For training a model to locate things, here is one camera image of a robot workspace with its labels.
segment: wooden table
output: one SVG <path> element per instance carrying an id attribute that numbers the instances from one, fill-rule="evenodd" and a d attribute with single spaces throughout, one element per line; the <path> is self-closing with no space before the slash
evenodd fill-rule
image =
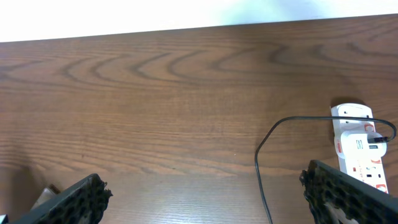
<path id="1" fill-rule="evenodd" d="M 390 15 L 1 43 L 0 213 L 96 172 L 114 194 L 101 223 L 267 223 L 254 150 L 277 120 L 363 101 L 398 124 L 397 28 Z M 290 121 L 266 143 L 274 223 L 313 222 L 299 175 L 310 159 L 338 167 L 332 139 L 329 121 Z"/>

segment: white object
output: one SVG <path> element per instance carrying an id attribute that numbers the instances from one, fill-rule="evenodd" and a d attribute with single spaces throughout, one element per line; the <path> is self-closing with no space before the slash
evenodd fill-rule
<path id="1" fill-rule="evenodd" d="M 12 0 L 0 1 L 0 9 L 0 42 L 10 42 L 395 14 L 398 1 Z"/>
<path id="2" fill-rule="evenodd" d="M 356 103 L 335 106 L 331 115 L 373 118 L 369 107 Z M 336 119 L 333 120 L 333 129 L 340 171 L 388 193 L 381 161 L 387 151 L 387 143 L 368 143 L 368 139 L 381 137 L 374 122 Z"/>

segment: power strip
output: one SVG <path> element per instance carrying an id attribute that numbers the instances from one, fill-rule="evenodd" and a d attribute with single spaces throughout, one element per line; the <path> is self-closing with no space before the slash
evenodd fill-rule
<path id="1" fill-rule="evenodd" d="M 373 118 L 372 110 L 369 107 L 356 103 L 345 103 L 335 106 L 331 109 L 331 115 Z M 339 155 L 340 171 L 388 194 L 386 176 L 384 175 L 381 161 L 381 157 L 386 153 L 387 144 L 370 145 L 366 141 L 357 140 L 355 145 L 350 146 L 352 149 L 347 149 L 347 147 L 343 148 L 342 143 L 345 131 L 357 135 L 379 135 L 376 132 L 374 123 L 370 121 L 336 119 L 333 120 L 333 129 L 335 131 L 335 148 L 336 153 Z M 358 153 L 358 149 L 376 153 Z"/>

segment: white power adapter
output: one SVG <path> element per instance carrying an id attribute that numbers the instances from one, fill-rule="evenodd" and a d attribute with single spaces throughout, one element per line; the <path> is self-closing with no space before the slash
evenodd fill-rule
<path id="1" fill-rule="evenodd" d="M 369 107 L 356 103 L 335 106 L 331 115 L 373 118 Z M 382 137 L 376 132 L 374 122 L 334 119 L 333 129 L 340 171 L 388 193 L 381 161 L 387 143 L 368 143 L 368 139 Z"/>

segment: brown wooden surface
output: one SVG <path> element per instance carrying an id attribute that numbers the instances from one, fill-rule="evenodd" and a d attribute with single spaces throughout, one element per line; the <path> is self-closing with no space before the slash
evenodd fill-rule
<path id="1" fill-rule="evenodd" d="M 398 124 L 397 28 L 390 15 L 1 43 L 0 213 L 96 172 L 114 194 L 102 223 L 267 223 L 254 150 L 278 119 L 348 98 Z M 331 138 L 331 122 L 291 121 L 266 143 L 274 223 L 313 222 L 299 174 L 338 166 Z"/>

